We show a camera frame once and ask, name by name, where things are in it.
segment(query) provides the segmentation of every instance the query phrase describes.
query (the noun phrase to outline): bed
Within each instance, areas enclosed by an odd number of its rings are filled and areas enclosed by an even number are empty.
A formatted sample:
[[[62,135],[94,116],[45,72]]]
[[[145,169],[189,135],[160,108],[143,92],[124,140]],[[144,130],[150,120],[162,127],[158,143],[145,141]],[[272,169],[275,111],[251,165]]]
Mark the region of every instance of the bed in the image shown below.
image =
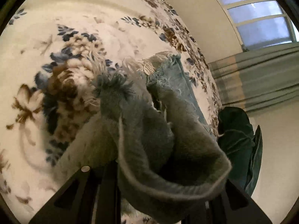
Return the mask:
[[[140,61],[160,52],[180,54],[205,121],[217,129],[216,84],[195,39],[165,0],[26,0],[0,45],[0,192],[22,224],[76,170],[104,162],[91,157],[101,123],[86,86],[93,80],[86,60],[91,52],[110,72],[130,59],[146,74],[152,68]],[[66,61],[76,84],[60,87],[57,80],[67,75],[59,65]],[[49,85],[59,100],[44,93]],[[75,98],[74,89],[85,93],[85,102],[74,100],[70,109],[62,97]],[[140,218],[131,221],[148,221]]]

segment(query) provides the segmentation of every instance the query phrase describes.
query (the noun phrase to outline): green curtain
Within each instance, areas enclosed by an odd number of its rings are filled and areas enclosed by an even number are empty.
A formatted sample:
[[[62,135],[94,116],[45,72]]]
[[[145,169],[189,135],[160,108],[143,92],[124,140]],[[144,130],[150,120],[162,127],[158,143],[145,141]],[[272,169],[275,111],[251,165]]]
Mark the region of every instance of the green curtain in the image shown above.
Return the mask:
[[[223,106],[253,111],[299,95],[299,43],[239,53],[209,64]]]

